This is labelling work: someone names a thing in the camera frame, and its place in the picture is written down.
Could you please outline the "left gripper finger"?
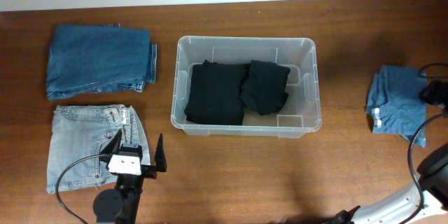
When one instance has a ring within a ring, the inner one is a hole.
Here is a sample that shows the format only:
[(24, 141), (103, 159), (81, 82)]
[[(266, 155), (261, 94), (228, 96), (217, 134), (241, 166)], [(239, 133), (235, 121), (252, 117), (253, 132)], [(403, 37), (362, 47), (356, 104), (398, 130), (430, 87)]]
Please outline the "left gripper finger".
[(166, 161), (166, 157), (165, 157), (162, 133), (160, 133), (158, 141), (157, 141), (157, 147), (155, 150), (154, 160), (155, 160), (155, 166), (156, 166), (157, 172), (166, 172), (167, 171), (167, 161)]
[(119, 129), (112, 140), (101, 150), (101, 154), (112, 155), (117, 154), (122, 140), (123, 131)]

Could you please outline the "blue shirt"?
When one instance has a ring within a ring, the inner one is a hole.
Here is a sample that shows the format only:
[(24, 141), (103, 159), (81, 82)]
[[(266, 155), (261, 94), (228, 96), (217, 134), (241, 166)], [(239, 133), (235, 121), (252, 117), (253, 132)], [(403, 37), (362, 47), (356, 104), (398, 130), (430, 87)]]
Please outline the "blue shirt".
[(412, 140), (426, 121), (426, 105), (419, 98), (426, 80), (418, 72), (418, 69), (384, 65), (374, 75), (365, 110), (373, 119), (373, 133)]

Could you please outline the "large black garment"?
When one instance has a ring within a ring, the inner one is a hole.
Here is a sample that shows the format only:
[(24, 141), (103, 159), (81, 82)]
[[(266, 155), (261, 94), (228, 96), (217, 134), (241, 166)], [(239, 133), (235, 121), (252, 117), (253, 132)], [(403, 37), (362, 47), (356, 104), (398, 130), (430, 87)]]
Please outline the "large black garment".
[(204, 60), (192, 68), (186, 120), (201, 125), (241, 125), (244, 105), (239, 98), (248, 64)]

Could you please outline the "small dark garment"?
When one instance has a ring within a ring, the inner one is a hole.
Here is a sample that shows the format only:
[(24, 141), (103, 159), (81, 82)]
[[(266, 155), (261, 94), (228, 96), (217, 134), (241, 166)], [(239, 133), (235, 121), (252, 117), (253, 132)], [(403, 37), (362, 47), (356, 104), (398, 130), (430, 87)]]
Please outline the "small dark garment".
[(286, 84), (291, 70), (273, 62), (252, 60), (241, 84), (240, 99), (261, 116), (278, 113), (288, 98)]

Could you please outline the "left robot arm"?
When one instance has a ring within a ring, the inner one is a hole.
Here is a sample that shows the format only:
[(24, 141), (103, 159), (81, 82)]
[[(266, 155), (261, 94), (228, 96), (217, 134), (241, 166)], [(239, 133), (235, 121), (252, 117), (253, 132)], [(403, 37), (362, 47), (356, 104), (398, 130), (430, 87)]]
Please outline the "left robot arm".
[(106, 169), (117, 176), (115, 187), (98, 194), (93, 202), (97, 223), (134, 223), (145, 179), (156, 179), (166, 172), (167, 161), (160, 135), (155, 150), (155, 164), (142, 164), (143, 151), (140, 145), (121, 143), (123, 131), (118, 130), (112, 140), (101, 150), (100, 161)]

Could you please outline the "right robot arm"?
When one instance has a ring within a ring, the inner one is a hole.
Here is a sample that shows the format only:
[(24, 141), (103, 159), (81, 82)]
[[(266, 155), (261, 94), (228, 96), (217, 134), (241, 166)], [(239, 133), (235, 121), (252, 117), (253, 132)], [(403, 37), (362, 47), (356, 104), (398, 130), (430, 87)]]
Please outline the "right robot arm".
[(342, 210), (325, 224), (413, 223), (447, 213), (447, 144), (434, 150), (416, 169), (412, 164), (414, 142), (421, 131), (438, 118), (447, 117), (445, 77), (432, 77), (419, 97), (427, 104), (442, 105), (443, 111), (427, 119), (409, 144), (407, 161), (413, 182), (375, 204)]

